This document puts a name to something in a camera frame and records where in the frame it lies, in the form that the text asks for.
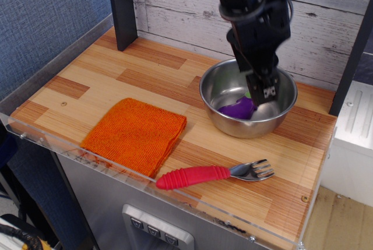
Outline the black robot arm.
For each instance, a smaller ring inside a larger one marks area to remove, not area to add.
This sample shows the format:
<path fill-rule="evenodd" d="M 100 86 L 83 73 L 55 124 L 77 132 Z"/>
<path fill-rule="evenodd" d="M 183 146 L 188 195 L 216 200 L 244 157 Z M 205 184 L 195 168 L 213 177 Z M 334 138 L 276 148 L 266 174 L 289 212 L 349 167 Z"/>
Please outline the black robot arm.
<path fill-rule="evenodd" d="M 245 74 L 253 103 L 279 96 L 276 51 L 291 36 L 291 0 L 219 0 L 219 12 L 231 23 L 227 33 L 240 72 Z"/>

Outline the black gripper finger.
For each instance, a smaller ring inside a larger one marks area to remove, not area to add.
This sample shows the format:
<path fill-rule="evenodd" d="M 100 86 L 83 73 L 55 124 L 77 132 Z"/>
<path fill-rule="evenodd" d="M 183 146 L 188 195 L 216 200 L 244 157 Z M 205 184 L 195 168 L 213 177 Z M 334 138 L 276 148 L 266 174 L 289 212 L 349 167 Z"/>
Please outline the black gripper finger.
<path fill-rule="evenodd" d="M 263 103 L 276 101 L 279 96 L 280 78 L 279 74 L 275 73 L 272 76 L 266 77 L 262 84 Z"/>
<path fill-rule="evenodd" d="M 265 103 L 262 82 L 254 73 L 247 73 L 245 75 L 251 99 L 256 106 Z"/>

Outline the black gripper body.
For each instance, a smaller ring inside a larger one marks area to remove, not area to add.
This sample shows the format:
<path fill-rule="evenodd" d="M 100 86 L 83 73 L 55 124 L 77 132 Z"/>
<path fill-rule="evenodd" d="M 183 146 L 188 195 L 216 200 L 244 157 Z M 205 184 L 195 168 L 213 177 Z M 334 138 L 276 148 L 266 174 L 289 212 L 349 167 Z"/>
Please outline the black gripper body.
<path fill-rule="evenodd" d="M 277 48 L 290 38 L 291 0 L 220 0 L 220 14 L 231 22 L 227 35 L 241 69 L 264 81 L 275 74 Z"/>

